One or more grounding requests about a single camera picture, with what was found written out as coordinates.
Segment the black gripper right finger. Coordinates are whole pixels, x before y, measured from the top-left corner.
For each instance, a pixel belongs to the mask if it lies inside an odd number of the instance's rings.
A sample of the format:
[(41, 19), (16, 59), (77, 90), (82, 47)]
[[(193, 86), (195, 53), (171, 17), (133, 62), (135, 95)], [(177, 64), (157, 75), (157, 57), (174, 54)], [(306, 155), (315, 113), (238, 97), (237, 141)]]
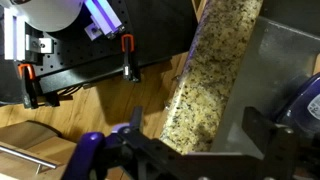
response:
[(276, 153), (274, 138), (277, 134), (277, 127), (256, 108), (246, 107), (244, 109), (242, 129), (264, 156)]

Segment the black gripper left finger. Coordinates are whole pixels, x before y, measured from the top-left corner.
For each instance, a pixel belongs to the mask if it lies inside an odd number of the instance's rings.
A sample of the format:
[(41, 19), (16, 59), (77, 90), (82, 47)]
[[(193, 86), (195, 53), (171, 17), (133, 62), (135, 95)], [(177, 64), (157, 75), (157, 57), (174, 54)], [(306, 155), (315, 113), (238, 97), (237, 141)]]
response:
[(135, 130), (142, 130), (143, 127), (143, 107), (136, 106), (130, 117), (130, 126)]

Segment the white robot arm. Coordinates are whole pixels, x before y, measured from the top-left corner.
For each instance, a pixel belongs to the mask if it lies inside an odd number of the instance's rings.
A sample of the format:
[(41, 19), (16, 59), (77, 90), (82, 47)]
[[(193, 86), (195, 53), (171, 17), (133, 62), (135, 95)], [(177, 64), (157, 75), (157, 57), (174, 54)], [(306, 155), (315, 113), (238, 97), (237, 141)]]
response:
[(172, 149), (210, 150), (263, 0), (105, 0), (135, 40), (140, 83), (123, 87), (120, 38), (90, 40), (85, 0), (1, 0), (17, 32), (46, 38), (52, 51), (24, 56), (40, 94), (93, 82), (98, 96), (79, 95), (82, 119), (94, 130), (124, 122), (136, 105), (153, 114), (169, 99), (160, 139)]

